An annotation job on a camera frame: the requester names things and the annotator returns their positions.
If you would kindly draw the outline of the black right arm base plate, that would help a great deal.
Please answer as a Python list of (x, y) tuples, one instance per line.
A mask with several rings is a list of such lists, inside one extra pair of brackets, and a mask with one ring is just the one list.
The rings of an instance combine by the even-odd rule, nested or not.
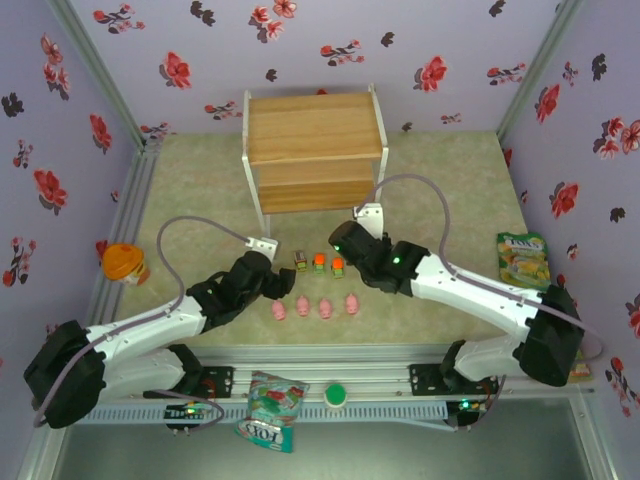
[(491, 396), (498, 392), (495, 377), (472, 381), (457, 372), (446, 377), (438, 364), (411, 364), (408, 371), (413, 396)]

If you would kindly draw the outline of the orange red Fox's candy bag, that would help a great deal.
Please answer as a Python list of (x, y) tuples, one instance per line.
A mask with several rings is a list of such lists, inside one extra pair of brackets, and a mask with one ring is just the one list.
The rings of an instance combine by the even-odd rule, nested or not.
[(584, 360), (584, 355), (579, 351), (576, 355), (575, 362), (569, 373), (569, 383), (583, 383), (589, 382), (593, 379), (590, 365)]

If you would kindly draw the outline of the wooden shelf with white frame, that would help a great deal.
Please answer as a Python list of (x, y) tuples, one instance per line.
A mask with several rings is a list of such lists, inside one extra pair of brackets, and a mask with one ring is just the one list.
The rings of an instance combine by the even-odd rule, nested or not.
[(388, 157), (373, 85), (352, 93), (244, 95), (241, 161), (264, 234), (277, 214), (365, 201), (385, 179)]

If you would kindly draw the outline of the beige green table mat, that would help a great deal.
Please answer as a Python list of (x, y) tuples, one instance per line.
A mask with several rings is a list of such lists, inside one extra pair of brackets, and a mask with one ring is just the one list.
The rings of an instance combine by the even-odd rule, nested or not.
[[(496, 136), (490, 132), (395, 133), (389, 136), (382, 190), (384, 226), (394, 241), (446, 249), (454, 265), (496, 278), (496, 236), (523, 233), (518, 196)], [(145, 251), (149, 293), (131, 296), (119, 318), (140, 306), (174, 299), (178, 284), (193, 285), (229, 269), (243, 253), (242, 238), (261, 229), (241, 162), (237, 135), (177, 135), (156, 162), (138, 244)], [(345, 310), (348, 294), (360, 310)], [(306, 296), (307, 317), (296, 312)], [(330, 319), (319, 302), (333, 306)], [(444, 304), (385, 294), (366, 287), (353, 268), (342, 279), (304, 272), (284, 298), (287, 316), (277, 321), (261, 298), (226, 326), (192, 338), (193, 347), (239, 345), (448, 344), (484, 340), (499, 330)]]

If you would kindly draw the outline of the teal red Fox's candy bag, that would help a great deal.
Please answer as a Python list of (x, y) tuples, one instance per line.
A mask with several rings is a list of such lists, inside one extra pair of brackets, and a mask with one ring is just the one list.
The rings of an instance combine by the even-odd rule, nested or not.
[(310, 385), (263, 371), (253, 371), (246, 416), (235, 425), (235, 433), (254, 445), (281, 453), (292, 453), (294, 423)]

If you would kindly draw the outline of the black controller board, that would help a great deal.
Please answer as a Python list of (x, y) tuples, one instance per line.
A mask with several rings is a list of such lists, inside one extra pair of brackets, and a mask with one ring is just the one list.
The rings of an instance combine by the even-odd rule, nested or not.
[(447, 401), (445, 423), (454, 430), (470, 430), (486, 413), (487, 401), (461, 399)]
[(187, 431), (200, 426), (209, 410), (208, 405), (193, 401), (168, 405), (163, 412), (163, 420), (171, 431)]

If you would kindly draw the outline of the tiger cup with orange lid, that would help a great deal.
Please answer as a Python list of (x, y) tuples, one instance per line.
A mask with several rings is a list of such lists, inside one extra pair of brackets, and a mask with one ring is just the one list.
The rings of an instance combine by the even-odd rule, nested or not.
[(126, 243), (116, 243), (106, 248), (102, 270), (107, 279), (134, 286), (142, 285), (151, 274), (144, 251)]

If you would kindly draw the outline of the aluminium frame bar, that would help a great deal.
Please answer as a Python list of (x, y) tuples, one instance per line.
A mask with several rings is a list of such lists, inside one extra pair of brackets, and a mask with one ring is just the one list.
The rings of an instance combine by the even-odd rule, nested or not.
[(570, 406), (591, 480), (620, 480), (595, 410), (594, 393), (577, 386)]
[(34, 431), (16, 480), (53, 480), (67, 429)]

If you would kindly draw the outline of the aluminium corner post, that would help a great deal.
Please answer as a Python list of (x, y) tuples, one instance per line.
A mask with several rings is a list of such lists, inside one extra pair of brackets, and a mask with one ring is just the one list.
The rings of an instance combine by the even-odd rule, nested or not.
[(125, 130), (137, 148), (142, 151), (145, 148), (146, 141), (143, 139), (133, 114), (127, 106), (124, 97), (121, 95), (95, 43), (72, 5), (71, 0), (45, 1), (78, 51), (105, 99), (123, 122)]
[(586, 2), (587, 0), (558, 0), (553, 21), (496, 130), (500, 143), (508, 136), (522, 115), (534, 87), (543, 76), (556, 50), (562, 44), (563, 37)]

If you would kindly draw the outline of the green push button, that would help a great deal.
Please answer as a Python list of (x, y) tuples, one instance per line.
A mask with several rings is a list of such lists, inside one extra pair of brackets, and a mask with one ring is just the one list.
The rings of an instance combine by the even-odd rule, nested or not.
[(346, 405), (348, 394), (341, 383), (330, 383), (324, 389), (324, 402), (332, 409), (339, 409)]

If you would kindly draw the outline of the aluminium side rail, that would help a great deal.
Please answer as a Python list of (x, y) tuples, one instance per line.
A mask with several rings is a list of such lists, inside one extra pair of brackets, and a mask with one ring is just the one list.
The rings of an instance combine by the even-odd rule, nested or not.
[[(120, 190), (116, 217), (107, 237), (109, 244), (138, 243), (158, 156), (159, 152), (154, 149), (142, 149), (134, 155), (125, 185)], [(99, 271), (86, 317), (82, 321), (82, 335), (111, 359), (116, 353), (121, 353), (125, 359), (133, 359), (154, 350), (153, 342), (143, 338), (144, 329), (133, 327), (131, 323), (139, 319), (149, 320), (161, 313), (164, 309), (162, 300), (151, 307), (140, 306), (132, 317), (119, 320), (120, 308), (127, 296), (140, 300), (148, 293), (147, 285), (113, 282)]]

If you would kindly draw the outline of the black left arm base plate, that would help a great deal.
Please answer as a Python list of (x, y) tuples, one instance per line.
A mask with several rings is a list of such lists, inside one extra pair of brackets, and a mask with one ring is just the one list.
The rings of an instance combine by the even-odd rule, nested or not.
[(230, 366), (204, 366), (198, 372), (188, 372), (170, 389), (199, 399), (229, 398), (231, 396), (234, 369)]

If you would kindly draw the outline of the long aluminium base rail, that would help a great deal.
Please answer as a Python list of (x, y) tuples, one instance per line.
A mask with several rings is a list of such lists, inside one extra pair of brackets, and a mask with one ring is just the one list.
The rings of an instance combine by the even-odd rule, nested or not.
[(76, 403), (81, 415), (99, 403), (125, 398), (163, 398), (188, 372), (204, 366), (234, 369), (231, 396), (249, 388), (253, 371), (263, 371), (310, 385), (312, 396), (320, 396), (330, 383), (341, 383), (355, 398), (386, 399), (409, 393), (411, 364), (438, 364), (444, 358), (441, 346), (250, 346), (191, 348), (183, 344), (157, 349), (142, 357), (107, 362), (102, 356), (83, 357), (72, 366), (60, 384), (55, 381), (69, 364), (69, 355), (51, 359), (41, 379), (28, 377), (33, 404), (47, 409), (56, 401)]

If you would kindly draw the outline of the green yellow Fox's candy bag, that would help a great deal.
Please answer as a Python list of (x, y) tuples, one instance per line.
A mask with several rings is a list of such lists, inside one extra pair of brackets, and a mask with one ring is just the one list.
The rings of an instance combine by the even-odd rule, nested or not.
[(496, 246), (499, 277), (503, 282), (541, 292), (549, 288), (548, 248), (541, 235), (500, 232)]

